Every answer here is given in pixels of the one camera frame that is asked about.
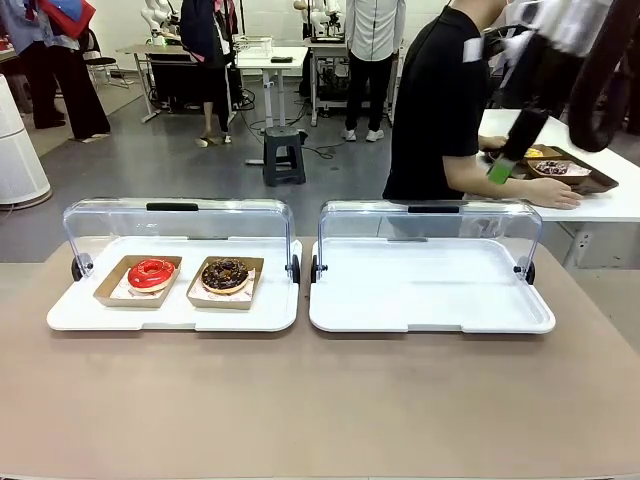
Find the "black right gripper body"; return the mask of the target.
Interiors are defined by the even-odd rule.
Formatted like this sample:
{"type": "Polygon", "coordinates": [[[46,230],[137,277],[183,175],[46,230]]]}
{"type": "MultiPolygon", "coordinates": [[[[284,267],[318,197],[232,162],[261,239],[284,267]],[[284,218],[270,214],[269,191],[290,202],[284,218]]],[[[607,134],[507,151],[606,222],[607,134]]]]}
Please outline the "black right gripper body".
{"type": "Polygon", "coordinates": [[[546,110],[522,109],[509,130],[501,155],[511,161],[522,160],[528,149],[535,143],[548,118],[549,114],[546,110]]]}

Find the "person's right hand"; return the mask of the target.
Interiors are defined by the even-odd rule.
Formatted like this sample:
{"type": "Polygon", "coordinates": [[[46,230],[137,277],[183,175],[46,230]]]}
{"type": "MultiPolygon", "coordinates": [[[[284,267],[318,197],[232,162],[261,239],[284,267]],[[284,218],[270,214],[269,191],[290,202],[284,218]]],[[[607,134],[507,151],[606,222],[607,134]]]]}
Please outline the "person's right hand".
{"type": "Polygon", "coordinates": [[[569,185],[550,178],[528,181],[525,198],[534,205],[559,210],[575,209],[582,200],[582,196],[569,185]]]}

